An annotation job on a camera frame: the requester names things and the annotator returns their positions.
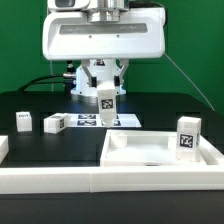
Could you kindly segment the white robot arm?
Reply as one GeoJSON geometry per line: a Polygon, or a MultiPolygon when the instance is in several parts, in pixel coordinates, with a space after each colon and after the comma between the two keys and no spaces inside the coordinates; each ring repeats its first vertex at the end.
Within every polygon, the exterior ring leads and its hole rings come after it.
{"type": "Polygon", "coordinates": [[[131,59],[159,58],[165,51],[166,11],[130,0],[47,0],[42,51],[50,61],[79,60],[71,94],[97,100],[111,81],[118,95],[131,59]]]}

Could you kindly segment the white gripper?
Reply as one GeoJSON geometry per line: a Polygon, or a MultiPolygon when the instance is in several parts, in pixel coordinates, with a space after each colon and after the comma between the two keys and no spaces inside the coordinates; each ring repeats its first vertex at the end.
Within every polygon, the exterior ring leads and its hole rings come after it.
{"type": "MultiPolygon", "coordinates": [[[[84,12],[57,12],[43,26],[42,51],[48,60],[120,59],[115,63],[114,85],[124,83],[129,60],[158,58],[165,51],[163,8],[134,8],[115,23],[89,23],[84,12]]],[[[81,61],[88,85],[97,87],[89,60],[81,61]]]]}

